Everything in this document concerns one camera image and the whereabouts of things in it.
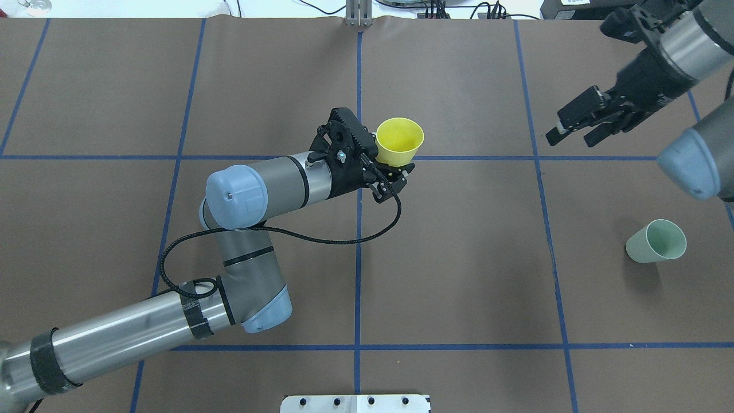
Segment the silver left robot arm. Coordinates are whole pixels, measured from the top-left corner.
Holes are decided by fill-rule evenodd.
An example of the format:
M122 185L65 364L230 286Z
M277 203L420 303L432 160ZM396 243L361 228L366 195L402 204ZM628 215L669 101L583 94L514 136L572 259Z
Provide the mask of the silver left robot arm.
M307 151L212 173L199 208L202 231L174 240L158 259L164 290L24 343L2 344L2 411L33 412L47 398L229 326L249 334L279 326L291 316L292 303L271 234L334 246L382 237L401 219L399 193L423 143L422 128L409 119L388 119L373 133L351 109L336 107ZM396 202L394 219L374 235L330 240L268 224L361 189L372 191L377 203ZM223 274L172 279L167 263L175 248L209 235L217 240Z

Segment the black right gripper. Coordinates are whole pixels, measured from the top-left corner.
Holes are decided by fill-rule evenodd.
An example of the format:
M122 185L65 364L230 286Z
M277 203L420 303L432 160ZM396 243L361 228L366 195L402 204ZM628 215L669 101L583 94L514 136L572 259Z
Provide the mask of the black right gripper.
M593 148L614 134L629 133L696 84L658 50L644 49L616 74L607 92L590 86L561 107L545 137L555 146L574 131L596 126L584 136L585 144Z

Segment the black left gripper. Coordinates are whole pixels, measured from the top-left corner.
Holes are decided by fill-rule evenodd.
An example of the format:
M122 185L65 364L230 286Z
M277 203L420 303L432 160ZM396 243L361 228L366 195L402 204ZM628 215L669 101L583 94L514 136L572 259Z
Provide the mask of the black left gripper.
M374 201L382 204L402 191L415 169L412 162L401 167L377 162L375 136L347 107L331 110L327 123L317 128L309 151L307 170L324 164L330 173L327 198L369 188Z

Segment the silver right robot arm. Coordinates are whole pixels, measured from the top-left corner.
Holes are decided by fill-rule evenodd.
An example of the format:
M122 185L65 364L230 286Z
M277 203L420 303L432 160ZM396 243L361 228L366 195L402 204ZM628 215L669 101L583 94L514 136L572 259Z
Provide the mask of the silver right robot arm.
M705 79L732 65L731 1L637 1L619 7L600 24L607 37L644 44L616 74L608 91L590 86L557 112L545 134L555 146L587 128L589 148L629 133ZM658 166L695 199L733 197L732 79L724 101L685 129L657 157Z

